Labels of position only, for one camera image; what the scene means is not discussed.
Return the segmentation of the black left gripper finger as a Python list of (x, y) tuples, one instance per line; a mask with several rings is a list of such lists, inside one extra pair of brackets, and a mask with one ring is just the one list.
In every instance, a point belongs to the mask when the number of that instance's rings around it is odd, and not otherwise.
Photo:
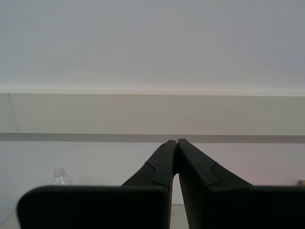
[(179, 180), (191, 229), (303, 229), (304, 187), (254, 186), (185, 139)]
[(162, 144), (121, 186), (42, 186), (23, 195), (23, 229), (168, 229), (178, 145)]

